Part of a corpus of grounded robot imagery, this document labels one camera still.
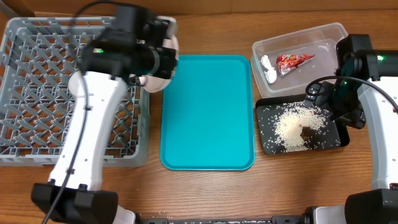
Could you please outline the black rail at bottom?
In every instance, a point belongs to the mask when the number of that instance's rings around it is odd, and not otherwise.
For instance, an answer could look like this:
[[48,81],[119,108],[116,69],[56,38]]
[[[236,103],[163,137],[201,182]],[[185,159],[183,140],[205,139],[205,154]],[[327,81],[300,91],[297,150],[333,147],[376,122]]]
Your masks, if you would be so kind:
[[280,215],[270,218],[213,218],[213,219],[167,219],[167,218],[136,218],[135,224],[314,224],[309,214]]

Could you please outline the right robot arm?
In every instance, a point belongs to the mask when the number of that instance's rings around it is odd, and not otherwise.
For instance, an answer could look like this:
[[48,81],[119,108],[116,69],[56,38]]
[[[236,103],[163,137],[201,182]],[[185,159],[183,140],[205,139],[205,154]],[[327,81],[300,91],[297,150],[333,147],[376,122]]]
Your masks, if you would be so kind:
[[359,50],[345,55],[328,77],[309,83],[306,94],[331,119],[358,107],[366,118],[373,157],[370,191],[350,195],[344,205],[309,208],[302,223],[397,223],[397,51]]

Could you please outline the white tissue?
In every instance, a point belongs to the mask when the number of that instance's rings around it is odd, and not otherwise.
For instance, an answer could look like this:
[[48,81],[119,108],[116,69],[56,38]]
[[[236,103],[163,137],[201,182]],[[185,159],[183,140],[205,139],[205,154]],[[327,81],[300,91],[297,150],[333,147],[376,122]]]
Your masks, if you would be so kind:
[[273,84],[277,80],[277,72],[271,65],[271,62],[267,55],[263,55],[261,58],[261,64],[265,68],[265,78],[268,83]]

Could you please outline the red snack wrapper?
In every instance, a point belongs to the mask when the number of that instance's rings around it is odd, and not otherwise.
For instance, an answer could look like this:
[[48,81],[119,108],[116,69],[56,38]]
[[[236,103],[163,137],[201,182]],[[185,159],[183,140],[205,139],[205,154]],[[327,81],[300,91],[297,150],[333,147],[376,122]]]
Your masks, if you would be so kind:
[[309,62],[315,55],[295,55],[295,54],[285,54],[280,55],[276,59],[276,64],[279,70],[279,73],[284,76],[291,71],[295,70],[299,66]]

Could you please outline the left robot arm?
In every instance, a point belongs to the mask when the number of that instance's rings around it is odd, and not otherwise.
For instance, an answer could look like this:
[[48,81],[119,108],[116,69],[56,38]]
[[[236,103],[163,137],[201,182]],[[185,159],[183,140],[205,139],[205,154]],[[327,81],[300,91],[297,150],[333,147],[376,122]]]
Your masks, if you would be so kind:
[[84,48],[62,153],[47,183],[36,183],[31,193],[45,221],[136,222],[136,213],[119,204],[117,193],[102,188],[104,152],[131,78],[151,93],[163,90],[175,74],[178,57],[177,37],[166,30],[106,29]]

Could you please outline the teal plastic tray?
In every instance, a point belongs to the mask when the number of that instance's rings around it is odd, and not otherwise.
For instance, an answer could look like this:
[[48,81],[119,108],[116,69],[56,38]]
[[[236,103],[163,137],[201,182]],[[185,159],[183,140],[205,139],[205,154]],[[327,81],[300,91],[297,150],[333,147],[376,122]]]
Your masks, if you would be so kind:
[[255,161],[251,67],[242,55],[182,55],[163,91],[160,160],[170,170]]

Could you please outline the clear plastic bin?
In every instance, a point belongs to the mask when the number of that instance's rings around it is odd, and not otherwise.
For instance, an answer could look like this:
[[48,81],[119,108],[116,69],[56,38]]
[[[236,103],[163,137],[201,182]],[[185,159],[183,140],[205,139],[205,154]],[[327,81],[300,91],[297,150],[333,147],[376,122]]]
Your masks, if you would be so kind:
[[[272,98],[301,94],[314,79],[333,75],[338,68],[336,44],[347,36],[343,25],[336,22],[255,42],[252,45],[251,67],[261,96]],[[315,57],[282,76],[276,59],[285,54]],[[277,72],[277,80],[273,84],[268,83],[264,76],[263,55],[268,56]]]

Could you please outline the grey dishwasher rack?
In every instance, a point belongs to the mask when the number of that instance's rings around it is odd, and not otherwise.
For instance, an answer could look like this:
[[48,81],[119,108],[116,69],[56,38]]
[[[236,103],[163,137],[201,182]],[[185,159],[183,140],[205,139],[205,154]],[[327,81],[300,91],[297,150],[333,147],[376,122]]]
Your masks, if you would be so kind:
[[[68,88],[73,55],[111,24],[110,17],[17,17],[1,44],[1,165],[44,166],[57,162],[74,99]],[[117,107],[104,163],[140,167],[148,159],[149,94],[131,86]]]

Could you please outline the white round plate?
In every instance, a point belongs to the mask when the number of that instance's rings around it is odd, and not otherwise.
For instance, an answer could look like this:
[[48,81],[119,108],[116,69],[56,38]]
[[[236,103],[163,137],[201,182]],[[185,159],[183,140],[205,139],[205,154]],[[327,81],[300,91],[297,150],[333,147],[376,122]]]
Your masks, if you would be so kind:
[[[176,50],[176,56],[175,59],[178,62],[179,60],[179,44],[178,44],[178,39],[175,35],[171,37],[171,39],[166,39],[163,43],[163,47],[167,47],[170,49]],[[171,78],[169,79],[163,79],[163,78],[158,78],[158,77],[152,77],[148,75],[144,75],[142,77],[139,77],[139,81],[143,84],[144,89],[148,91],[149,93],[155,93],[158,91],[163,90],[165,87],[169,85],[171,80],[173,79],[175,75],[177,66],[174,65],[173,70],[171,71]]]

